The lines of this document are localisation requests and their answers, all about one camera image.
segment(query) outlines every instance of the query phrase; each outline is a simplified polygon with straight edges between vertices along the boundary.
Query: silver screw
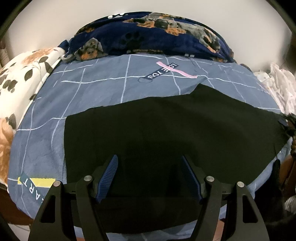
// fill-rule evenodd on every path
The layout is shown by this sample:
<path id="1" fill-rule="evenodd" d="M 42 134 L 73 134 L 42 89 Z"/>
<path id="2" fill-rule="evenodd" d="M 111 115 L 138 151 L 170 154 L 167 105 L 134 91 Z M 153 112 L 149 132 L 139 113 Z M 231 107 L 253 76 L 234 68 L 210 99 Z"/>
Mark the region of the silver screw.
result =
<path id="1" fill-rule="evenodd" d="M 84 180 L 87 181 L 87 182 L 90 181 L 91 179 L 92 179 L 91 175 L 87 175 L 87 176 L 84 177 Z"/>
<path id="2" fill-rule="evenodd" d="M 61 182 L 60 182 L 60 181 L 55 181 L 55 182 L 54 182 L 54 186 L 55 186 L 55 187 L 58 187 L 59 185 L 61 185 Z"/>
<path id="3" fill-rule="evenodd" d="M 212 176 L 207 176 L 207 181 L 213 182 L 214 180 L 215 180 L 215 178 L 213 178 Z"/>
<path id="4" fill-rule="evenodd" d="M 237 182 L 237 185 L 238 185 L 240 188 L 243 188 L 243 187 L 244 187 L 244 183 L 243 183 L 243 182 Z"/>

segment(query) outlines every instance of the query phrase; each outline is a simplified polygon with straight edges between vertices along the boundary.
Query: black fabric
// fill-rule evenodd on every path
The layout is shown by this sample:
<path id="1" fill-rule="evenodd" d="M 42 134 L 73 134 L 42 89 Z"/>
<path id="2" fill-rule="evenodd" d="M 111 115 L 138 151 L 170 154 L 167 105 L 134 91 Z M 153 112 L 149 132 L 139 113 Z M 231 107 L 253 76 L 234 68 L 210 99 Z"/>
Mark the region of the black fabric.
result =
<path id="1" fill-rule="evenodd" d="M 249 184 L 288 140 L 279 118 L 202 84 L 188 95 L 92 108 L 66 119 L 67 182 L 92 174 L 117 154 L 114 180 L 97 207 L 106 232 L 140 233 L 191 222 L 200 206 L 189 198 L 181 156 L 190 155 L 221 182 Z"/>

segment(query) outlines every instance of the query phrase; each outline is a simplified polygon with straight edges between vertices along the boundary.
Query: pink stripe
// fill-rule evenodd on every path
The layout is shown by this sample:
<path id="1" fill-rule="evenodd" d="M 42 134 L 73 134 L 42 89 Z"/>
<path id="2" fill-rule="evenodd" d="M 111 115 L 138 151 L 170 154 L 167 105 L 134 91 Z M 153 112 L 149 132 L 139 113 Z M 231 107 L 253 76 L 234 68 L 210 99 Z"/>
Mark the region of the pink stripe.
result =
<path id="1" fill-rule="evenodd" d="M 163 67 L 163 68 L 165 68 L 165 69 L 167 69 L 167 70 L 169 70 L 169 71 L 173 71 L 173 72 L 177 72 L 177 73 L 179 73 L 179 74 L 181 74 L 181 75 L 183 75 L 183 76 L 185 76 L 185 77 L 188 77 L 188 78 L 191 78 L 191 79 L 196 79 L 198 76 L 197 75 L 190 75 L 190 74 L 187 74 L 187 73 L 185 73 L 185 72 L 183 72 L 183 71 L 181 71 L 181 70 L 178 70 L 178 69 L 174 69 L 174 68 L 171 68 L 171 67 L 169 67 L 169 66 L 166 66 L 164 63 L 162 63 L 162 62 L 156 62 L 159 66 L 161 66 L 161 67 Z"/>

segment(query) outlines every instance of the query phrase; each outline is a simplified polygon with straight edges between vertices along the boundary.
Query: blue gripper pad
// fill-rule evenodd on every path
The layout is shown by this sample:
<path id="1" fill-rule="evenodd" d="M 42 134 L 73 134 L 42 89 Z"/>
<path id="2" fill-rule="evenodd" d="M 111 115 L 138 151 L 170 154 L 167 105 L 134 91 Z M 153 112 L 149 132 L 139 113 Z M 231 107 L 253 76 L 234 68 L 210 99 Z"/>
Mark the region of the blue gripper pad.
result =
<path id="1" fill-rule="evenodd" d="M 202 196 L 200 191 L 200 183 L 196 179 L 191 167 L 189 166 L 188 161 L 184 156 L 182 156 L 181 170 L 183 172 L 184 178 L 187 182 L 187 185 L 190 189 L 192 196 L 197 198 L 198 201 L 201 201 Z"/>
<path id="2" fill-rule="evenodd" d="M 96 195 L 97 202 L 100 203 L 102 199 L 106 197 L 109 191 L 110 185 L 115 176 L 117 168 L 118 168 L 118 157 L 117 155 L 114 155 L 98 184 L 98 193 Z"/>

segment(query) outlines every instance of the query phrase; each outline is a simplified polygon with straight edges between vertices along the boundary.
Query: yellow stripe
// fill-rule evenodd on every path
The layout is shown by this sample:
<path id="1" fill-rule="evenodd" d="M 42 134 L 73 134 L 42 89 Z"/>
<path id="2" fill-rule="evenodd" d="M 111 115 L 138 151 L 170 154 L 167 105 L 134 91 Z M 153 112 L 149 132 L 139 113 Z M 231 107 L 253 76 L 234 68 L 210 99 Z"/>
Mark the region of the yellow stripe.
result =
<path id="1" fill-rule="evenodd" d="M 36 187 L 50 188 L 55 182 L 55 178 L 30 178 Z M 17 178 L 17 184 L 21 185 L 20 177 Z"/>

